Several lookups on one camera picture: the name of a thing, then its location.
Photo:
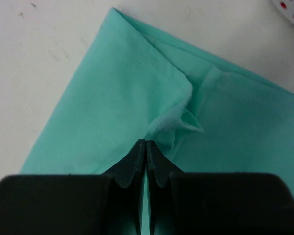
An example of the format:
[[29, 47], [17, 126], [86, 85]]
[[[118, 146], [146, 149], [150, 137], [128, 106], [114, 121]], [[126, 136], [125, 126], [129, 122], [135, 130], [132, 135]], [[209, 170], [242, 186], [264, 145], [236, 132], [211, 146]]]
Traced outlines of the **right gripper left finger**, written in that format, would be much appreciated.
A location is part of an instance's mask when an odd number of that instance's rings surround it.
[[100, 175], [10, 175], [0, 181], [0, 235], [139, 235], [146, 142]]

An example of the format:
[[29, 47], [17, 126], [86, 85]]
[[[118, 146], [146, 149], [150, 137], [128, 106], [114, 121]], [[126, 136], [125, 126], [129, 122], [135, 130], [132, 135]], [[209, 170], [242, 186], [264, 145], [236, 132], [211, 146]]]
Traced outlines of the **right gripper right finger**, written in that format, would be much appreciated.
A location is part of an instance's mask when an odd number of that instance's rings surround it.
[[186, 173], [146, 142], [152, 235], [294, 235], [294, 199], [267, 173]]

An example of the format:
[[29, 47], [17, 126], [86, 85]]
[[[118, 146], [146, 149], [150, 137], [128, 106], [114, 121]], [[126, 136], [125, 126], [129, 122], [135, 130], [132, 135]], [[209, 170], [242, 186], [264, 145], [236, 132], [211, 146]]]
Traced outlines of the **mint green t shirt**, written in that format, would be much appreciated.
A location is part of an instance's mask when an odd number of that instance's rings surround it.
[[294, 94], [112, 8], [20, 173], [103, 173], [138, 139], [185, 171], [274, 174], [294, 197]]

